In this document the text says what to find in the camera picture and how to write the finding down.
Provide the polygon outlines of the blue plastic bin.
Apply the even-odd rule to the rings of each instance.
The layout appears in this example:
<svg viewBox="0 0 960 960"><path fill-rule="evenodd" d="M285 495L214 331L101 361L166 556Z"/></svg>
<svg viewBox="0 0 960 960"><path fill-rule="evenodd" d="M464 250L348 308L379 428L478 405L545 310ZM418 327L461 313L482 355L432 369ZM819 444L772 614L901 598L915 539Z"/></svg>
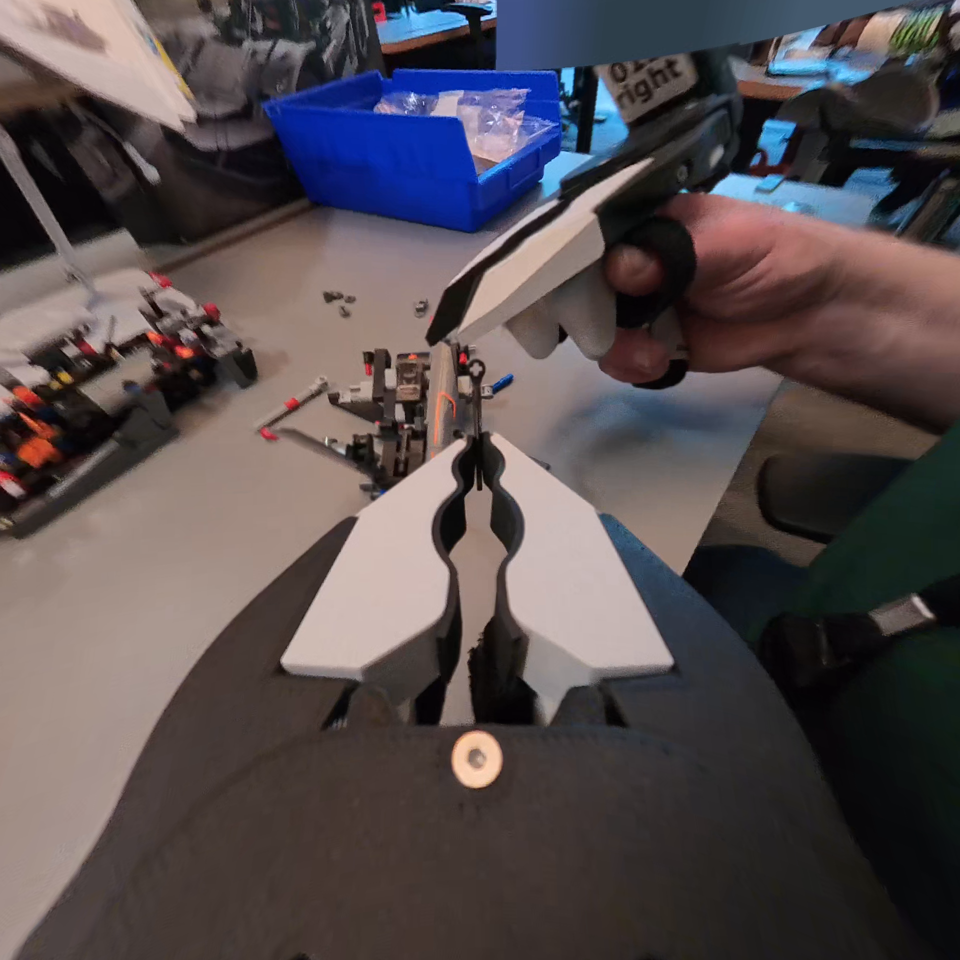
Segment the blue plastic bin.
<svg viewBox="0 0 960 960"><path fill-rule="evenodd" d="M455 115L380 112L392 94L525 91L528 140L480 172ZM263 105L283 153L316 205L475 233L542 181L561 150L554 71L397 69L330 81Z"/></svg>

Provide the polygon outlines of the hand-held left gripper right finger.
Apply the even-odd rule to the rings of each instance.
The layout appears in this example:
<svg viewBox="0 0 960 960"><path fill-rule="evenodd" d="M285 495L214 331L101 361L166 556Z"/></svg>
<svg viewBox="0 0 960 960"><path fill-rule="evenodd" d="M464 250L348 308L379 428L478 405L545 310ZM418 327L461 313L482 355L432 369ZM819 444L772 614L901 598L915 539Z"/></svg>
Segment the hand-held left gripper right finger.
<svg viewBox="0 0 960 960"><path fill-rule="evenodd" d="M554 716L570 690L663 676L675 659L600 514L500 434L487 435L498 669Z"/></svg>

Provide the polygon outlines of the dark lego box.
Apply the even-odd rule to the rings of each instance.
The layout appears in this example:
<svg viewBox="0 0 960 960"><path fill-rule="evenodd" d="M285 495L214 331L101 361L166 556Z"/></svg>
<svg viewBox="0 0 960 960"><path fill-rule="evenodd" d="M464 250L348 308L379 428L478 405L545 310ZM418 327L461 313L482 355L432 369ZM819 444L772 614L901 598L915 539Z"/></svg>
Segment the dark lego box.
<svg viewBox="0 0 960 960"><path fill-rule="evenodd" d="M303 189L267 115L275 99L383 69L372 2L142 2L193 95L180 132L146 133L163 228L191 244Z"/></svg>

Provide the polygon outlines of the person's right forearm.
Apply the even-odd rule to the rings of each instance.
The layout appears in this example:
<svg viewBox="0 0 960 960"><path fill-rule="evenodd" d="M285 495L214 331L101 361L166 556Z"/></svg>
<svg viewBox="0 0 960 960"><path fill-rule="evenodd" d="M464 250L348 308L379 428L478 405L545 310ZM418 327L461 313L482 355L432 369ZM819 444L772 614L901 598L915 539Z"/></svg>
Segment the person's right forearm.
<svg viewBox="0 0 960 960"><path fill-rule="evenodd" d="M959 417L959 258L865 229L835 229L818 386L931 433Z"/></svg>

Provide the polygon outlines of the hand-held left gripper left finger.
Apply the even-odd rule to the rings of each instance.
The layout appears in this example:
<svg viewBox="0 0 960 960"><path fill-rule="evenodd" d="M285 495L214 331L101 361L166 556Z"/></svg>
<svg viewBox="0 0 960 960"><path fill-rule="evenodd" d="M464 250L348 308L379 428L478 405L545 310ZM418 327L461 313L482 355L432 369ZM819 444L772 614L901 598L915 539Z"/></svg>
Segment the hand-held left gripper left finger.
<svg viewBox="0 0 960 960"><path fill-rule="evenodd" d="M440 722L462 615L450 553L466 532L476 441L458 438L356 514L281 656L293 676L369 685Z"/></svg>

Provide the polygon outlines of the thin white stand rod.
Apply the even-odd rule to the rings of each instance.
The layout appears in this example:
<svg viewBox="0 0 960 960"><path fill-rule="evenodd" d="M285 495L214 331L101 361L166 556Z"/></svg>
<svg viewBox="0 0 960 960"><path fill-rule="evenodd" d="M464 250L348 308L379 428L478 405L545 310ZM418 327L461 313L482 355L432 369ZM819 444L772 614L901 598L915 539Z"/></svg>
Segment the thin white stand rod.
<svg viewBox="0 0 960 960"><path fill-rule="evenodd" d="M81 266L74 247L27 169L16 142L4 126L1 126L1 160L33 216L52 242L54 252L63 264L67 279L78 283L83 288L87 296L87 306L92 308L101 299L96 284Z"/></svg>

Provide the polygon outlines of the instruction booklet stack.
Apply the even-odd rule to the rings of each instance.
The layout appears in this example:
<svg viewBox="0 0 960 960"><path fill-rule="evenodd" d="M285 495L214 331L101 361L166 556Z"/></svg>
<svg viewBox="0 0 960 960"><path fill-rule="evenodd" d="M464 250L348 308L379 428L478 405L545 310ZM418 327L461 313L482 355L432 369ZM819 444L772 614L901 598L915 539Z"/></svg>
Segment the instruction booklet stack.
<svg viewBox="0 0 960 960"><path fill-rule="evenodd" d="M2 51L180 132L194 97L134 2L3 1Z"/></svg>

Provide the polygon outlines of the grey lego assembly orange stripe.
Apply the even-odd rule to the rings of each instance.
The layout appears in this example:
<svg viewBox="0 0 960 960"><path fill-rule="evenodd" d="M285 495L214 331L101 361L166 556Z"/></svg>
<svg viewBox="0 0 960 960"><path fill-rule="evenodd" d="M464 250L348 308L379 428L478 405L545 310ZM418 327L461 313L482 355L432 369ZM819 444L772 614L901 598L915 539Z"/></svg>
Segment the grey lego assembly orange stripe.
<svg viewBox="0 0 960 960"><path fill-rule="evenodd" d="M479 357L474 346L458 343L396 356L385 348L365 351L364 379L343 388L330 385L318 399L362 420L368 431L345 440L317 438L286 426L289 416L274 433L363 474L361 490L369 499L378 499L454 441L474 438L467 371L474 356ZM483 404L514 380L512 373L492 381L485 376Z"/></svg>

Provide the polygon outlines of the lego car chassis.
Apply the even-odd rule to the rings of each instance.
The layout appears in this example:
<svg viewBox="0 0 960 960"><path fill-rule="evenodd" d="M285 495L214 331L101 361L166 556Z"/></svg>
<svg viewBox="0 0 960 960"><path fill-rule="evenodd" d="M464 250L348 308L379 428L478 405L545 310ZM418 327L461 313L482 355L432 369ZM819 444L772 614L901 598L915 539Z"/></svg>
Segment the lego car chassis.
<svg viewBox="0 0 960 960"><path fill-rule="evenodd" d="M258 381L219 307L146 271L147 328L95 347L78 329L2 366L2 537L23 540L179 436L176 414L219 386Z"/></svg>

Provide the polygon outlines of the grey lego axle red bushes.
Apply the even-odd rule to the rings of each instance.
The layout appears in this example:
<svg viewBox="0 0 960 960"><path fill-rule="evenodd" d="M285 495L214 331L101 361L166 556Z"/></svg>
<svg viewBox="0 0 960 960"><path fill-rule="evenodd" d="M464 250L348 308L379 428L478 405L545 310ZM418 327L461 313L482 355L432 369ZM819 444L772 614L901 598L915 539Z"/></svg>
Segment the grey lego axle red bushes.
<svg viewBox="0 0 960 960"><path fill-rule="evenodd" d="M278 409L270 412L270 414L258 421L258 423L253 426L254 432L258 435L258 431L263 427L268 427L275 432L276 428L278 428L282 422L300 411L308 403L313 402L322 395L326 394L329 390L329 379L325 376L318 377L299 393L296 393L283 401Z"/></svg>

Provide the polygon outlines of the person's dark blue pants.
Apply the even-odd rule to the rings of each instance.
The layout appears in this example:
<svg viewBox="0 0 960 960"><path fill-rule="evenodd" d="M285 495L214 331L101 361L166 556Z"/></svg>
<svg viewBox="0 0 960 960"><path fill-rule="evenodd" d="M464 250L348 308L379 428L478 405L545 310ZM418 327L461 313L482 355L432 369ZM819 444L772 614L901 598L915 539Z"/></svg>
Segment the person's dark blue pants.
<svg viewBox="0 0 960 960"><path fill-rule="evenodd" d="M751 649L768 622L785 611L808 570L762 546L700 546L683 578Z"/></svg>

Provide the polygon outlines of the person's right hand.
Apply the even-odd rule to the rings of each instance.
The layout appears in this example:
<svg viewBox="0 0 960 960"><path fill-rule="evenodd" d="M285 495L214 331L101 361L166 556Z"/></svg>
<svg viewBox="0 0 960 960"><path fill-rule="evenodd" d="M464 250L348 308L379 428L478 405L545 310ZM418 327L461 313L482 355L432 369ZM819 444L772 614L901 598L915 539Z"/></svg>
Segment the person's right hand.
<svg viewBox="0 0 960 960"><path fill-rule="evenodd" d="M690 372L762 368L836 390L831 330L846 273L841 225L725 197L681 194L660 212L697 259L675 307Z"/></svg>

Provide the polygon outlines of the black office chair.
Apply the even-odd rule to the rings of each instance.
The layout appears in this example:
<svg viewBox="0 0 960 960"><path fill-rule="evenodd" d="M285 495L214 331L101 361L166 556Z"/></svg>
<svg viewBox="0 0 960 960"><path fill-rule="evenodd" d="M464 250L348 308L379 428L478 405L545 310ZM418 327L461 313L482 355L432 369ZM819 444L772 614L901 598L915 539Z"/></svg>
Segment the black office chair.
<svg viewBox="0 0 960 960"><path fill-rule="evenodd" d="M776 454L759 468L758 507L775 530L828 545L913 463L836 451Z"/></svg>

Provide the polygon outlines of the clear plastic bags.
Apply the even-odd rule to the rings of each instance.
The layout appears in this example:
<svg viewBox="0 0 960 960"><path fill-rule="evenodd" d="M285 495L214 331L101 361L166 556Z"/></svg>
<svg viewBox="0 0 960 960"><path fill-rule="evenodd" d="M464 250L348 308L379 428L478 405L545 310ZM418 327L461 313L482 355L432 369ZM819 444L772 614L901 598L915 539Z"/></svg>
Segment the clear plastic bags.
<svg viewBox="0 0 960 960"><path fill-rule="evenodd" d="M531 87L444 90L436 94L395 91L384 94L374 112L404 117L455 117L478 174L509 161L522 149L562 132L559 121L531 112Z"/></svg>

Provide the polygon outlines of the small black lego panel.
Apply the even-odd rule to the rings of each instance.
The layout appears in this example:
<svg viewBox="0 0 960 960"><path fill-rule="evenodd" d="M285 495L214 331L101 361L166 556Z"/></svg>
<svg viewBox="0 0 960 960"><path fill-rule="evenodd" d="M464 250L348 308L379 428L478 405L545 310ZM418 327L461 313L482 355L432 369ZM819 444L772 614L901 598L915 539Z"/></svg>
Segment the small black lego panel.
<svg viewBox="0 0 960 960"><path fill-rule="evenodd" d="M475 486L477 491L482 491L484 486L483 476L483 400L484 400L484 379L486 377L486 365L477 356L473 356L467 366L467 374L471 386L470 407L472 412L472 450L474 454L474 474Z"/></svg>

